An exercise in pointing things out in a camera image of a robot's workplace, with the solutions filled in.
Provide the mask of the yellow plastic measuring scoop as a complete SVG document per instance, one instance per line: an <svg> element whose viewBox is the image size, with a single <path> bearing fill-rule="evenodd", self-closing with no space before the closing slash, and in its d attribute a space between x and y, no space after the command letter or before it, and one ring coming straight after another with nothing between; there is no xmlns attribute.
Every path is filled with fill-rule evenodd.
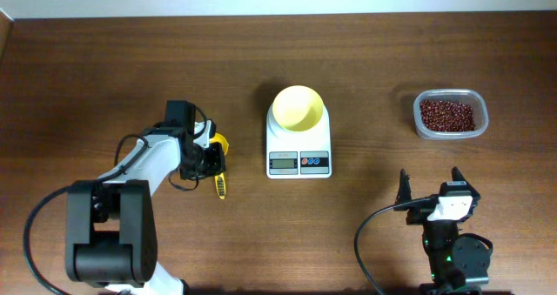
<svg viewBox="0 0 557 295"><path fill-rule="evenodd" d="M229 150L229 143L226 138L220 133L216 133L213 138L210 139L211 143L218 143L222 147L222 151L226 156ZM225 174L223 172L219 173L215 178L216 191L220 199L225 199L227 190L225 182Z"/></svg>

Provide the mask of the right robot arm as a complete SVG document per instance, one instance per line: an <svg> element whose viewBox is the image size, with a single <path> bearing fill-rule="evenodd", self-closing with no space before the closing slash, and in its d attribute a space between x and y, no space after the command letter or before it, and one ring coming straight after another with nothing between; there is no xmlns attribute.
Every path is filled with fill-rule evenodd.
<svg viewBox="0 0 557 295"><path fill-rule="evenodd" d="M408 225L423 228L421 242L430 265L432 282L419 286L421 294L481 294L480 287L489 282L493 243L460 231L478 206L480 194L458 168L451 174L437 194L417 199L412 198L409 175L399 174L396 210L406 213Z"/></svg>

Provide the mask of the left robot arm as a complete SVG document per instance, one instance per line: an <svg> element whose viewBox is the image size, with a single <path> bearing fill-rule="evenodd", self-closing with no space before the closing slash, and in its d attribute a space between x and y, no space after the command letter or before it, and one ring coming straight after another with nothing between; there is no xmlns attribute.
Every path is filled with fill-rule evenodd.
<svg viewBox="0 0 557 295"><path fill-rule="evenodd" d="M198 183L225 171L216 125L197 121L187 101L167 103L164 120L136 136L113 169L73 184L67 197L65 270L70 280L129 294L186 294L188 284L158 262L151 197L173 173Z"/></svg>

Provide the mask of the white digital kitchen scale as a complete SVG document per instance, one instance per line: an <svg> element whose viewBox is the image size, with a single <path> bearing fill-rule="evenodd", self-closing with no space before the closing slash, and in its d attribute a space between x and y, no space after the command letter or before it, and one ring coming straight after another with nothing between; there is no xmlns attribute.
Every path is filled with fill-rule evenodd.
<svg viewBox="0 0 557 295"><path fill-rule="evenodd" d="M266 119L265 173L270 179L329 178L332 175L330 118L326 107L308 131L289 131L273 114Z"/></svg>

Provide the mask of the pale yellow plastic bowl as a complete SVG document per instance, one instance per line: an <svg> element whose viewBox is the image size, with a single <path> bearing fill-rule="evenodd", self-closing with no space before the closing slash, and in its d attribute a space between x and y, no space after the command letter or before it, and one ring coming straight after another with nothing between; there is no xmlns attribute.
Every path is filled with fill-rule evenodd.
<svg viewBox="0 0 557 295"><path fill-rule="evenodd" d="M304 85L284 88L272 102L272 116L279 126L292 132L309 131L325 114L325 105L314 89Z"/></svg>

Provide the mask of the red adzuki beans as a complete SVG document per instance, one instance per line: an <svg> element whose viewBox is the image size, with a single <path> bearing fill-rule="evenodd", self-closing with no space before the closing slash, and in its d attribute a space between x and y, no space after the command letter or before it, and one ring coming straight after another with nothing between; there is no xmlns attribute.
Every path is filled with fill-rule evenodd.
<svg viewBox="0 0 557 295"><path fill-rule="evenodd" d="M430 131L475 131L473 108L468 104L443 100L423 100L419 111L424 126Z"/></svg>

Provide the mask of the clear plastic food container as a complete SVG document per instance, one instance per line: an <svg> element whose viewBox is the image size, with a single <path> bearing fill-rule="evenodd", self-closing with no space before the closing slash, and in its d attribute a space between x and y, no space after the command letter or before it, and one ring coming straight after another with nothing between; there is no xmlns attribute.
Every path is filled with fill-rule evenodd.
<svg viewBox="0 0 557 295"><path fill-rule="evenodd" d="M483 97L466 89L423 91L414 100L413 115L418 136L430 140L477 137L489 125Z"/></svg>

